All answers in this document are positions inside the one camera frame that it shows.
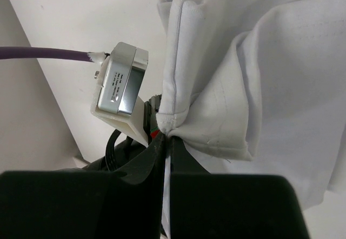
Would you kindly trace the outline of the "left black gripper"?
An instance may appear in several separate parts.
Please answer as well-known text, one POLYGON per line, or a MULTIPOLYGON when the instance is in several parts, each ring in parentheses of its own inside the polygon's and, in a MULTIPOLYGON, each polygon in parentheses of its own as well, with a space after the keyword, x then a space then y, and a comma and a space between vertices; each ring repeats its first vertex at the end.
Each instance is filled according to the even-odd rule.
MULTIPOLYGON (((144 103, 144 131, 151 142, 159 133, 156 114, 159 111, 162 95, 155 95, 144 103)), ((145 146, 127 136, 124 141, 116 144, 121 132, 113 131, 105 149, 105 156, 84 166, 86 171, 115 171, 145 150, 145 146)))

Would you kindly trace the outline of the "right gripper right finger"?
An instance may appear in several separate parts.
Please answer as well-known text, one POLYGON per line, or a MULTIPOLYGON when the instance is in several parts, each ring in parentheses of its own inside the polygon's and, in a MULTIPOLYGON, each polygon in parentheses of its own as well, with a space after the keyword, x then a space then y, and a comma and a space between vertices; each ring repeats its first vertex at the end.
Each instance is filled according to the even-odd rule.
POLYGON ((291 184, 281 176, 211 174, 169 141, 172 238, 308 238, 291 184))

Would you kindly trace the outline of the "white skirt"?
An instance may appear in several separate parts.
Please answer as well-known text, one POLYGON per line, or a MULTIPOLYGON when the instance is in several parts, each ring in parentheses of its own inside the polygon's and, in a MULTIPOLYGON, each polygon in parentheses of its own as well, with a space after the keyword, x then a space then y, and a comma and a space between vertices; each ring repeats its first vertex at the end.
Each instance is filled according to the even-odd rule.
POLYGON ((159 0, 159 129, 208 172, 272 174, 302 208, 343 165, 345 0, 159 0))

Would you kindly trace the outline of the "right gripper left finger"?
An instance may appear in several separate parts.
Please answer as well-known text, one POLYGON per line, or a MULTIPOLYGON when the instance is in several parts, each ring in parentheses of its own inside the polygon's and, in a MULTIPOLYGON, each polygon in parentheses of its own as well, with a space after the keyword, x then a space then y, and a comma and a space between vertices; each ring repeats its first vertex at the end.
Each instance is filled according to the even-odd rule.
POLYGON ((1 238, 159 238, 165 137, 120 169, 6 171, 1 238))

